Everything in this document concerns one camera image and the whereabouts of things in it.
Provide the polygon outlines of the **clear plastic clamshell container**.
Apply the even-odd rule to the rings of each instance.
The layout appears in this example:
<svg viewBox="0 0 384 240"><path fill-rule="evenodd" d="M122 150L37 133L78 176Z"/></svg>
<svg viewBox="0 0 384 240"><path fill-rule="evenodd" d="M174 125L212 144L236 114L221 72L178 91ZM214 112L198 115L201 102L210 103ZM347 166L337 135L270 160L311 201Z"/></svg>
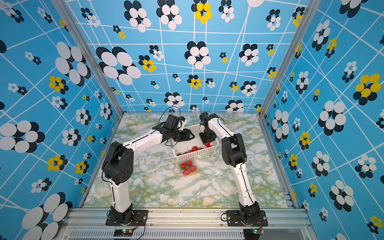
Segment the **clear plastic clamshell container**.
<svg viewBox="0 0 384 240"><path fill-rule="evenodd" d="M184 170L183 170L182 167L181 167L181 163L186 163L186 164L187 164L187 161L188 161L188 160L182 160L182 161L179 161L179 163L178 163L179 170L180 170L181 174L182 174L184 177L187 177L187 176L184 175ZM190 171L191 173L190 173L188 176L190 176L190 175L192 175L192 174L195 174L195 173L197 173L197 171L198 171L198 167L197 167L196 162L193 161L193 160L190 160L190 161L192 161L192 163L193 163L192 166L195 166L197 170L196 170L194 173L192 173L192 172Z"/></svg>

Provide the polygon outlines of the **white perforated plastic basket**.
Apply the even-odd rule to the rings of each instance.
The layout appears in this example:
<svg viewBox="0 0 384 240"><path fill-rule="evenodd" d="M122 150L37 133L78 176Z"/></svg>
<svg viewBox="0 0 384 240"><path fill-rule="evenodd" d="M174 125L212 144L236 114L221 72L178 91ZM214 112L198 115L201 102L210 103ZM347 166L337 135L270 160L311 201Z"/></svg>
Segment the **white perforated plastic basket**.
<svg viewBox="0 0 384 240"><path fill-rule="evenodd" d="M202 133L204 130L204 127L201 126L201 124L196 124L192 126L185 127L185 129L189 129L192 131L192 133L195 135L195 138L190 141L184 141L184 142L175 142L174 140L170 140L171 147L172 147L172 153L177 160L187 160L196 156L209 154L214 152L218 145L219 141L218 139L215 139L213 142L211 142L211 146L207 148L205 144L202 142L199 133ZM192 148L194 146L198 147L198 150L193 152Z"/></svg>

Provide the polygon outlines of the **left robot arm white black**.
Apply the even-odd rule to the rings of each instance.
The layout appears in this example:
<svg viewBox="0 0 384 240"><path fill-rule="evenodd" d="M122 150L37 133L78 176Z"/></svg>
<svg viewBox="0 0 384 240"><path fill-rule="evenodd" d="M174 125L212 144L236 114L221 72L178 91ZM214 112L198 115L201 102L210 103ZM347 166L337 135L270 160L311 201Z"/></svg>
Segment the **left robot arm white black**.
<svg viewBox="0 0 384 240"><path fill-rule="evenodd" d="M128 180L133 174L134 159L147 149L166 142L185 142L195 138L192 131L168 127L162 123L146 134L128 142L113 142L107 152L102 171L110 183L113 202L111 217L121 225L128 225L133 218L133 204L129 196Z"/></svg>

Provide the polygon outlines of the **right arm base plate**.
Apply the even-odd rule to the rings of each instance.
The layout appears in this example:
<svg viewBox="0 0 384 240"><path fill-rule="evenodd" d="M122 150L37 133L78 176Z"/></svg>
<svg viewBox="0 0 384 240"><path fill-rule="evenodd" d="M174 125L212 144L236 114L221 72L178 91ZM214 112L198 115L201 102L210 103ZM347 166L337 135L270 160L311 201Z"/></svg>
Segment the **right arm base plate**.
<svg viewBox="0 0 384 240"><path fill-rule="evenodd" d="M229 227L267 227L269 225L266 212L261 211L257 216L247 217L240 210L227 210L222 220L227 222Z"/></svg>

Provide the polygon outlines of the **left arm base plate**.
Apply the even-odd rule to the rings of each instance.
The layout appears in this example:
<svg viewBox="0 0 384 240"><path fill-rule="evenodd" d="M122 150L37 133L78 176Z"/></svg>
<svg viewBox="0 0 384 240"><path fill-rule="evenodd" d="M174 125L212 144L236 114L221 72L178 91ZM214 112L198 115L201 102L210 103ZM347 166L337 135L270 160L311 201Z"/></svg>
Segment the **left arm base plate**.
<svg viewBox="0 0 384 240"><path fill-rule="evenodd" d="M128 210L126 213L119 213L115 209L109 210L106 226L144 226L148 218L148 210Z"/></svg>

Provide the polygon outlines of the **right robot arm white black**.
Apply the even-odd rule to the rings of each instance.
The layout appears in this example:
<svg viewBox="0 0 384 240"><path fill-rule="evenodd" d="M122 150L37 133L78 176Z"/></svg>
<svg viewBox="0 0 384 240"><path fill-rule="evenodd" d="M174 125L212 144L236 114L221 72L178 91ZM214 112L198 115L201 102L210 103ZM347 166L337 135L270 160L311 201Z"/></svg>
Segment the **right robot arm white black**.
<svg viewBox="0 0 384 240"><path fill-rule="evenodd" d="M261 209L248 179L246 167L248 158L243 137L240 133L229 130L216 114L202 113L200 121L203 127L200 138L204 144L221 140L223 160L229 166L237 185L242 222L250 226L261 215Z"/></svg>

